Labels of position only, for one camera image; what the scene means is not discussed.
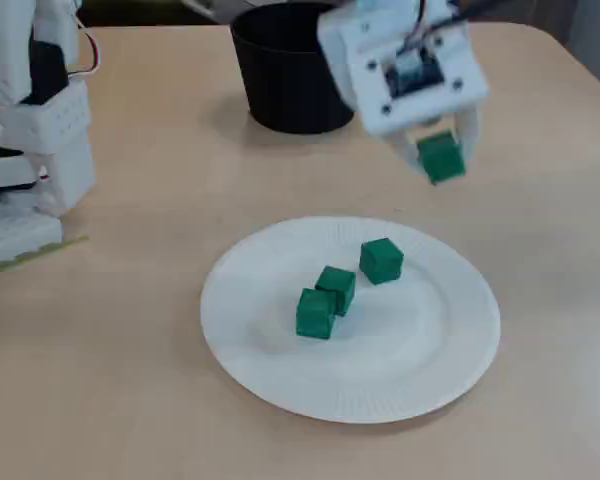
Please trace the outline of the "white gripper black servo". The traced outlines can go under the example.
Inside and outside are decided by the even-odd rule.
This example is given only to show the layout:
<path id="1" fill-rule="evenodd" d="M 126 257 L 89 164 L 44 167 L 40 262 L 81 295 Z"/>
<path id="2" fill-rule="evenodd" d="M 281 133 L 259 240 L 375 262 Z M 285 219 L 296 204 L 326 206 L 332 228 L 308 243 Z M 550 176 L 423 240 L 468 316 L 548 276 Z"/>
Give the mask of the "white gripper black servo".
<path id="1" fill-rule="evenodd" d="M 384 15 L 397 20 L 400 25 L 416 25 L 428 18 L 445 18 L 453 13 L 452 1 L 343 1 L 324 15 L 326 21 L 340 22 L 367 20 Z M 481 104 L 461 108 L 453 113 L 456 143 L 463 162 L 473 158 L 480 137 Z M 398 130 L 387 135 L 387 144 L 406 165 L 420 176 L 425 176 L 420 163 L 417 145 L 408 130 Z"/>

